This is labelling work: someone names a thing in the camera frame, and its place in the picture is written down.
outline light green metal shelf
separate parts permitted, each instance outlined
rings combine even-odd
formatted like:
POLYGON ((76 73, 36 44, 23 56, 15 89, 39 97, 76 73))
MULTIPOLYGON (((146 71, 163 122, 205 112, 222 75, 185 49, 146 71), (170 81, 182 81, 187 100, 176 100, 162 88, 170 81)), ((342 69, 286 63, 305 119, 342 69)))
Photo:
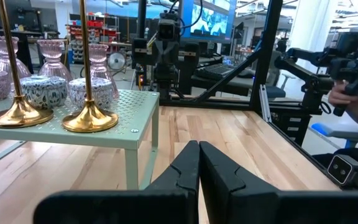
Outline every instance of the light green metal shelf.
MULTIPOLYGON (((119 99, 111 104, 110 111, 118 114, 118 124, 97 133, 73 133, 62 127, 62 119, 76 109, 69 99, 63 106, 54 108, 53 118, 33 127, 0 129, 0 139, 22 141, 53 142, 84 146, 113 147, 125 149, 127 188, 138 189, 137 150, 147 126, 152 119, 152 150, 140 188, 145 188, 151 180, 158 148, 158 101, 159 93, 149 91, 120 90, 119 99)), ((12 104, 12 95, 0 101, 0 111, 12 104)), ((0 159, 21 146, 17 144, 0 154, 0 159)))

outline blue and white ceramic jar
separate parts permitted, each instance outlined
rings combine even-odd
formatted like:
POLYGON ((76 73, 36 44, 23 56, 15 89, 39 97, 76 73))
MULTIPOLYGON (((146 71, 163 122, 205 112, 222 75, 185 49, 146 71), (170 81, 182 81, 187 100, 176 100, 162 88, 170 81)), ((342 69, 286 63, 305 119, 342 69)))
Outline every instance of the blue and white ceramic jar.
MULTIPOLYGON (((92 83, 92 96, 99 107, 99 109, 108 109, 113 102, 112 85, 111 82, 105 78, 91 78, 92 83)), ((86 99, 85 78, 77 78, 71 81, 70 86, 70 99, 71 102, 78 108, 84 107, 86 99)))
POLYGON ((64 105, 67 98, 64 78, 34 76, 22 78, 20 83, 27 101, 39 109, 64 105))

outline shelf leg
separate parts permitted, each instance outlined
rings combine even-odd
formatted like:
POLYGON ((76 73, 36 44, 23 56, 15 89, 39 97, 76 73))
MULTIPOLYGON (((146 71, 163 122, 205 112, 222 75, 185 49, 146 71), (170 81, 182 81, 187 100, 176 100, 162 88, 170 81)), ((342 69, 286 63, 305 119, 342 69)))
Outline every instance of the shelf leg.
POLYGON ((138 190, 137 149, 125 149, 127 190, 138 190))
POLYGON ((0 152, 0 159, 2 159, 3 157, 7 156, 9 153, 15 151, 17 148, 21 147, 22 145, 24 145, 27 141, 19 141, 11 146, 9 146, 7 149, 3 150, 2 152, 0 152))
POLYGON ((153 170, 154 170, 154 164, 155 159, 157 158, 158 153, 158 118, 159 118, 160 112, 158 109, 158 105, 154 109, 154 113, 152 116, 152 150, 150 151, 150 157, 149 161, 147 162, 144 176, 142 179, 142 182, 140 183, 140 189, 143 190, 147 186, 150 185, 152 176, 153 176, 153 170))

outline human hand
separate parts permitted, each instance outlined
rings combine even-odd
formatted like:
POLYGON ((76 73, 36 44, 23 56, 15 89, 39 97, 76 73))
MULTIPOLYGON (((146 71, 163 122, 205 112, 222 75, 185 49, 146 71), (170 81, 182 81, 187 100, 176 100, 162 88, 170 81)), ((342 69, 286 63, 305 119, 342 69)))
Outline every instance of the human hand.
POLYGON ((344 94, 345 87, 347 83, 344 83, 342 80, 335 81, 335 86, 331 90, 328 96, 328 102, 333 106, 337 105, 349 105, 358 102, 357 96, 349 96, 344 94))

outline wooden table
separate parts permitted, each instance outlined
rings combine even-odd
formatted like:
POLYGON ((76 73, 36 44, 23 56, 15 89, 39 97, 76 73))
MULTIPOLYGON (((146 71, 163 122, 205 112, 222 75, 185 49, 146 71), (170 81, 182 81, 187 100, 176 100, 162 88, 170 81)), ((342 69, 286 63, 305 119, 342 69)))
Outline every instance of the wooden table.
MULTIPOLYGON (((160 107, 156 179, 189 140, 209 141, 282 190, 338 190, 307 158, 251 111, 160 107)), ((149 159, 151 127, 139 149, 139 180, 149 159)), ((0 140, 0 150, 14 141, 0 140)), ((0 160, 0 223, 30 224, 35 206, 68 189, 126 189, 123 149, 28 142, 0 160)), ((202 194, 200 223, 208 223, 202 194)))

